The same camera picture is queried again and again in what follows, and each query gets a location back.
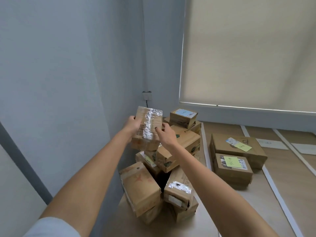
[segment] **pile of boxes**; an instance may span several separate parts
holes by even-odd
[[[175,131],[178,143],[192,155],[200,149],[201,123],[196,117],[197,112],[177,109],[164,120]],[[155,130],[162,128],[162,111],[140,106],[136,118],[142,122],[131,147],[140,152],[135,164],[120,171],[134,214],[150,224],[166,205],[176,222],[193,216],[198,207],[194,188],[175,157],[160,144]]]
[[[178,161],[161,144],[155,127],[169,123],[178,143],[196,159],[200,150],[201,123],[198,113],[177,109],[163,119],[162,111],[138,107],[136,118],[142,122],[132,137],[131,147],[140,150],[136,163],[121,170],[126,198],[136,215],[150,224],[164,205],[176,222],[195,214],[198,202],[194,188]],[[252,181],[253,169],[261,169],[267,156],[255,138],[212,134],[211,161],[214,172],[233,188],[246,188]]]

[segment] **forearm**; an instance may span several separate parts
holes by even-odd
[[[58,192],[41,215],[63,219],[81,237],[89,236],[107,188],[129,140],[120,131]]]
[[[222,236],[277,236],[235,190],[180,145],[170,149]]]

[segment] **wall socket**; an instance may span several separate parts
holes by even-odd
[[[143,91],[143,100],[152,100],[151,91]]]

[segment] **person's left hand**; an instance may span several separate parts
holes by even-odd
[[[122,129],[122,131],[126,132],[130,138],[132,138],[136,134],[142,121],[141,119],[134,118],[135,116],[130,116],[125,122],[125,125]]]

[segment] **white sleeve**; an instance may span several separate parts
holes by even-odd
[[[39,219],[23,237],[80,237],[67,222],[54,217]]]

